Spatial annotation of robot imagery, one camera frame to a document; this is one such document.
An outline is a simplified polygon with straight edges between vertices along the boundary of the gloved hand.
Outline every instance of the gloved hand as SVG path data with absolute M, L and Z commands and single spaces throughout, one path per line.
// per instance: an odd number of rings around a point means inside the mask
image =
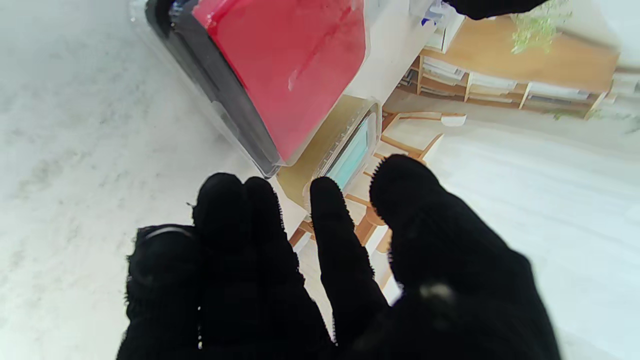
M 267 181 L 211 176 L 193 223 L 138 231 L 127 280 L 130 325 L 118 359 L 333 355 Z
M 559 360 L 528 260 L 422 164 L 391 156 L 371 184 L 403 289 L 391 308 L 338 186 L 322 177 L 310 194 L 337 348 L 269 183 L 215 174 L 200 189 L 194 227 L 139 230 L 118 358 Z

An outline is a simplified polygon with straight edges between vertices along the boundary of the white surface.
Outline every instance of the white surface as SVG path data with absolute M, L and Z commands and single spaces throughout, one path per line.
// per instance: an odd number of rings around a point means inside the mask
M 639 359 L 640 132 L 397 94 L 389 111 L 468 113 L 430 123 L 445 137 L 429 164 L 532 261 L 565 360 Z
M 393 0 L 370 29 L 371 51 L 344 91 L 356 97 L 374 97 L 384 103 L 434 32 L 409 14 L 409 0 Z
M 618 49 L 619 66 L 640 67 L 640 24 L 636 0 L 570 0 L 571 19 L 561 29 Z
M 186 202 L 213 172 L 258 172 L 193 110 L 127 1 L 1 7 L 0 359 L 112 359 L 135 229 L 190 223 Z M 386 99 L 419 51 L 388 9 L 377 24 L 397 30 L 374 28 L 353 94 Z M 291 234 L 305 214 L 280 201 Z

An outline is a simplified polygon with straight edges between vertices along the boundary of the clear plastic container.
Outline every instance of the clear plastic container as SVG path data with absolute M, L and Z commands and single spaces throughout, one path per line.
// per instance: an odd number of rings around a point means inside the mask
M 343 95 L 300 159 L 278 173 L 287 197 L 307 209 L 311 182 L 332 178 L 343 190 L 361 173 L 380 140 L 382 105 L 375 99 Z
M 367 52 L 364 0 L 133 0 L 131 17 L 266 177 L 295 163 Z

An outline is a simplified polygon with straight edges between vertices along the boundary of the shelf compartment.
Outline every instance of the shelf compartment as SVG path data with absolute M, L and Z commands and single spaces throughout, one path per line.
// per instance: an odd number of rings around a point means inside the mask
M 420 85 L 433 90 L 438 90 L 442 92 L 452 92 L 456 95 L 462 95 L 462 96 L 464 96 L 465 93 L 467 92 L 467 88 L 462 85 L 451 86 L 451 85 L 441 83 L 439 81 L 435 81 L 433 79 L 425 78 L 424 76 L 420 80 Z
M 411 64 L 411 69 L 420 71 L 420 56 L 418 56 Z
M 516 109 L 516 110 L 520 107 L 519 102 L 504 103 L 504 102 L 497 102 L 497 101 L 469 99 L 467 100 L 467 103 L 476 104 L 476 105 L 494 106 L 494 107 L 505 108 L 505 109 Z

